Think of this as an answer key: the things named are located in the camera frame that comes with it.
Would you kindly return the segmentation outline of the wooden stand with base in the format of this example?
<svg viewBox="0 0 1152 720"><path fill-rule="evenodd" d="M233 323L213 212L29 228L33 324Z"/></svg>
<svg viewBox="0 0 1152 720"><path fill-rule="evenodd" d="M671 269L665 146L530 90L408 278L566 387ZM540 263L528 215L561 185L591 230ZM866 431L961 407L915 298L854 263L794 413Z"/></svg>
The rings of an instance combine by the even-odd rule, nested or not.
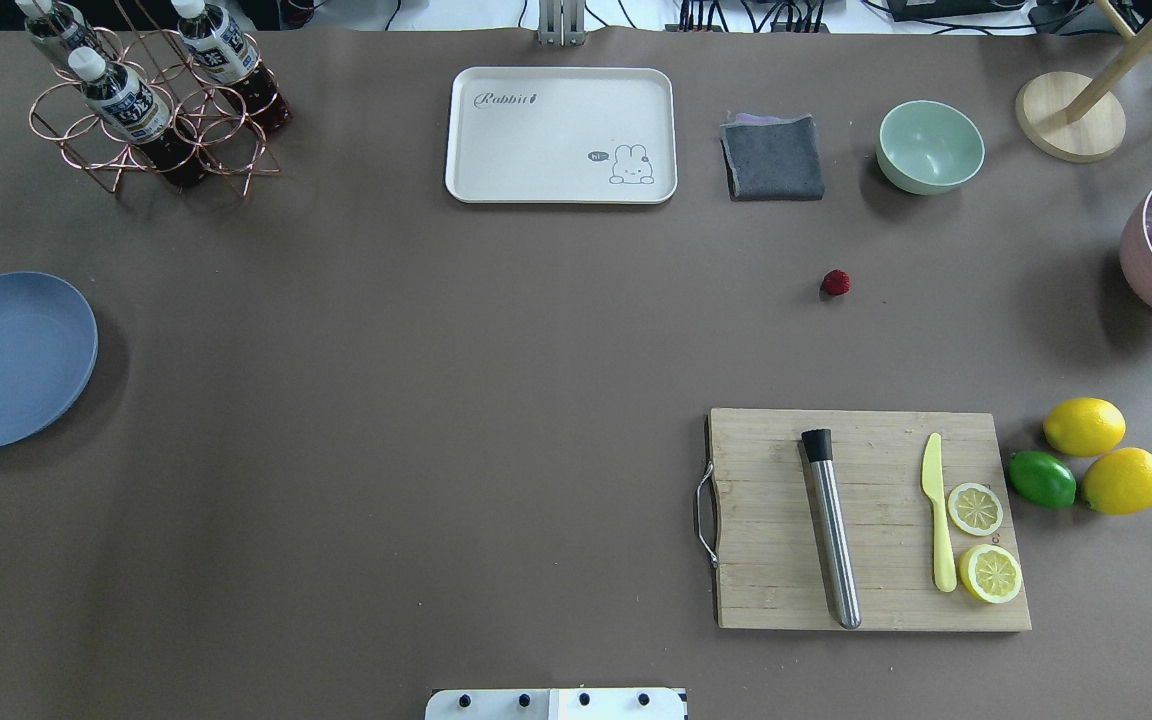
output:
<svg viewBox="0 0 1152 720"><path fill-rule="evenodd" d="M1152 18L1139 31L1121 18L1112 18L1111 24L1123 37L1123 46L1096 77L1064 70L1044 73L1016 94L1014 111L1021 131L1053 158L1101 161L1124 141L1126 113L1112 88L1152 54Z"/></svg>

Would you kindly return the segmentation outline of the blue round plate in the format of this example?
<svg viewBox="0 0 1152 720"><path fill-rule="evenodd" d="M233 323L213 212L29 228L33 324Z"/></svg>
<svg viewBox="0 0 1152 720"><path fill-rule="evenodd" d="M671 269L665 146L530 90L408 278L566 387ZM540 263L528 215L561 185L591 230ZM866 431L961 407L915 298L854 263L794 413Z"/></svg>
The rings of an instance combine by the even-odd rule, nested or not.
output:
<svg viewBox="0 0 1152 720"><path fill-rule="evenodd" d="M99 327L76 287L41 272L0 274L0 447L60 418L97 356Z"/></svg>

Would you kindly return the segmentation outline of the cream rabbit tray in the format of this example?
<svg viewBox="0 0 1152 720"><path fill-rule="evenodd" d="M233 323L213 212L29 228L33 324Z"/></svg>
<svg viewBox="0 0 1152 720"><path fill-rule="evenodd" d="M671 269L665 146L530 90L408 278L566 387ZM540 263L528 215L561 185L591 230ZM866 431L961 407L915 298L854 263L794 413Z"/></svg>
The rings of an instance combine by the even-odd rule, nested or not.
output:
<svg viewBox="0 0 1152 720"><path fill-rule="evenodd" d="M471 67L450 90L445 190L467 204L660 204L679 183L653 68Z"/></svg>

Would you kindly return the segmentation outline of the yellow lemon lower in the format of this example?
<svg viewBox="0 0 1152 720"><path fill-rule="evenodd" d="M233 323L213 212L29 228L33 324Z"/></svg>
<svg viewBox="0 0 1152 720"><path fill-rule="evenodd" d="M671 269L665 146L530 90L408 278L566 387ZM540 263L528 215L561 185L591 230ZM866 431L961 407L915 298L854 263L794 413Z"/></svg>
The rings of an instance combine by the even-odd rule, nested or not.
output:
<svg viewBox="0 0 1152 720"><path fill-rule="evenodd" d="M1134 514L1152 507L1152 452L1117 448L1098 457L1082 482L1082 497L1096 511Z"/></svg>

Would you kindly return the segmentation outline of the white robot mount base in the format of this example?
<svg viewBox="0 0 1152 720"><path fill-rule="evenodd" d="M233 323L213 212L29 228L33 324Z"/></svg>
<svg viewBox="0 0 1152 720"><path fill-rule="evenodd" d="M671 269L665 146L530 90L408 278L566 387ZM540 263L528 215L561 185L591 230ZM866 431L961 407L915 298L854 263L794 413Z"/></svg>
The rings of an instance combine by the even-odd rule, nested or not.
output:
<svg viewBox="0 0 1152 720"><path fill-rule="evenodd" d="M687 719L684 689L576 687L444 689L425 719Z"/></svg>

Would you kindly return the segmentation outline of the grey folded cloth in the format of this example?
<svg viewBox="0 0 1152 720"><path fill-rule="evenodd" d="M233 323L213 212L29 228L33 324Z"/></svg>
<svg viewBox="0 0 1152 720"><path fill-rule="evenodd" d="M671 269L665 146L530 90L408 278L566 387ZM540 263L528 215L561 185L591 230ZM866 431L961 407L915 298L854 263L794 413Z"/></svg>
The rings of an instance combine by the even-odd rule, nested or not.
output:
<svg viewBox="0 0 1152 720"><path fill-rule="evenodd" d="M820 200L817 123L803 118L732 115L721 127L723 160L733 200Z"/></svg>

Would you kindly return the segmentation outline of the steel muddler black tip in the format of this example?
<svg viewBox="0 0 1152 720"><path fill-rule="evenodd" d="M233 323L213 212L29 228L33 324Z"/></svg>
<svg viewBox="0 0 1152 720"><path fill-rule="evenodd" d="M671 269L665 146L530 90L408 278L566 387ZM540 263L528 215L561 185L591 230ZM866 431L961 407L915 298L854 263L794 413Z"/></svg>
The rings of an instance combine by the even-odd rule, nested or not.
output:
<svg viewBox="0 0 1152 720"><path fill-rule="evenodd" d="M829 579L833 609L841 628L855 630L863 623L863 614L846 533L844 507L838 492L831 429L805 430L801 433L801 442L814 480L814 505L823 528L824 568Z"/></svg>

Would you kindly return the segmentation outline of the lemon slice upper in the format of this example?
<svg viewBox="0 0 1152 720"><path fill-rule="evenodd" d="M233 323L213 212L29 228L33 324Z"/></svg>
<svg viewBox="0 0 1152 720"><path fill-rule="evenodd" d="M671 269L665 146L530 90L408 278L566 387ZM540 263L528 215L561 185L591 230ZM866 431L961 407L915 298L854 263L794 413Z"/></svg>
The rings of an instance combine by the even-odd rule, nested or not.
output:
<svg viewBox="0 0 1152 720"><path fill-rule="evenodd" d="M961 532L973 537L996 535L1005 524L1005 503L996 493L979 483L963 483L948 493L948 520Z"/></svg>

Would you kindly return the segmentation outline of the wooden cutting board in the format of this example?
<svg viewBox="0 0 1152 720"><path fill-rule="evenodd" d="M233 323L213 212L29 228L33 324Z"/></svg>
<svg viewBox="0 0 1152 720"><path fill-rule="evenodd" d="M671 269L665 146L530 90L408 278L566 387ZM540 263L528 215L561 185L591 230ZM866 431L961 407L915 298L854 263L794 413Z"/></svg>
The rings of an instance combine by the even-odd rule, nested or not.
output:
<svg viewBox="0 0 1152 720"><path fill-rule="evenodd" d="M1025 632L1026 597L983 602L933 579L932 507L922 460L942 438L945 488L977 483L1006 498L990 414L736 409L708 411L717 501L717 617L723 629L838 630L814 480L801 441L832 434L842 520L864 632Z"/></svg>

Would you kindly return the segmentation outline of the green lime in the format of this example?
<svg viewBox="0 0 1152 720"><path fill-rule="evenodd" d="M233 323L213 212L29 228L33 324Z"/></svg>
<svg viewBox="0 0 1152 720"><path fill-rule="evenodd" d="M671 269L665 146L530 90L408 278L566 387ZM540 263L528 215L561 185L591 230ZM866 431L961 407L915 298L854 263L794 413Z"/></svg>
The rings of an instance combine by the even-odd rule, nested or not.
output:
<svg viewBox="0 0 1152 720"><path fill-rule="evenodd" d="M1076 500L1078 483L1064 461L1043 450L1021 450L1007 461L1007 482L1025 500L1064 509Z"/></svg>

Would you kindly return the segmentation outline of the red strawberry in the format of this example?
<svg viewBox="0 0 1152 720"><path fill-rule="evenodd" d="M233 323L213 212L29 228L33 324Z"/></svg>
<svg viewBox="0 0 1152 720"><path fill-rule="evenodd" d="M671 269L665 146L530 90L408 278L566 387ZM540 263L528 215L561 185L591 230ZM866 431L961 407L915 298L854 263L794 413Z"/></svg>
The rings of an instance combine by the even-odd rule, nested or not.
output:
<svg viewBox="0 0 1152 720"><path fill-rule="evenodd" d="M831 270L820 282L820 291L826 297L846 296L846 293L851 291L851 288L852 279L849 273L846 273L846 270Z"/></svg>

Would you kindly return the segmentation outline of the lemon half lower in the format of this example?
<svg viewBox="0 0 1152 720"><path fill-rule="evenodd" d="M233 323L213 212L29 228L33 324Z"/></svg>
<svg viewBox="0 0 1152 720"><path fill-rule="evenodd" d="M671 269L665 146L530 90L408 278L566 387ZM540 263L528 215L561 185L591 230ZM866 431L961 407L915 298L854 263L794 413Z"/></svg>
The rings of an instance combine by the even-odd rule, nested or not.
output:
<svg viewBox="0 0 1152 720"><path fill-rule="evenodd" d="M1010 602L1020 596L1020 561L996 544L975 544L961 553L957 574L967 591L982 602Z"/></svg>

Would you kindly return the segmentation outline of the yellow lemon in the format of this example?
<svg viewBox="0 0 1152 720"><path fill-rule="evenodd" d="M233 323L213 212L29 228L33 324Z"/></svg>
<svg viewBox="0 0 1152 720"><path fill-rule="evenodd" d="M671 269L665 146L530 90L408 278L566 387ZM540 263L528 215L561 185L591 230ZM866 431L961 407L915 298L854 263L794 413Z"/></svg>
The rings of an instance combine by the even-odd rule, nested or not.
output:
<svg viewBox="0 0 1152 720"><path fill-rule="evenodd" d="M1093 457L1123 441L1126 416L1102 397L1069 397L1048 411L1043 433L1060 454Z"/></svg>
<svg viewBox="0 0 1152 720"><path fill-rule="evenodd" d="M1152 452L1117 448L1098 457L1082 482L1082 497L1096 511L1134 514L1152 507Z"/></svg>

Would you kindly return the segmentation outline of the yellow lemon upper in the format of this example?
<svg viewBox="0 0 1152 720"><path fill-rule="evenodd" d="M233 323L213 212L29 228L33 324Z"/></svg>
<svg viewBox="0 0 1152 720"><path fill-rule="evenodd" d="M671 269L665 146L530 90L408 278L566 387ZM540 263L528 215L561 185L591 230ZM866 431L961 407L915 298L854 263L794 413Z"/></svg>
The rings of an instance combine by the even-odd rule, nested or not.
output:
<svg viewBox="0 0 1152 720"><path fill-rule="evenodd" d="M1069 397L1048 411L1043 433L1060 454L1093 457L1123 441L1126 416L1102 397Z"/></svg>

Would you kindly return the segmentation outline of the green bowl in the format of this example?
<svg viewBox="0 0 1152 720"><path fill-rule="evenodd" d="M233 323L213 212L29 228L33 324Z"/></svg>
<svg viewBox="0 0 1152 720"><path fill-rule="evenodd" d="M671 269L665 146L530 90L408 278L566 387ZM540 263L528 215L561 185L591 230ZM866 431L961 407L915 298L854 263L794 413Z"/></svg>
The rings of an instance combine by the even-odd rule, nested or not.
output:
<svg viewBox="0 0 1152 720"><path fill-rule="evenodd" d="M882 176L900 190L933 196L977 176L986 145L972 119L961 111L943 103L911 100L884 115L876 158Z"/></svg>

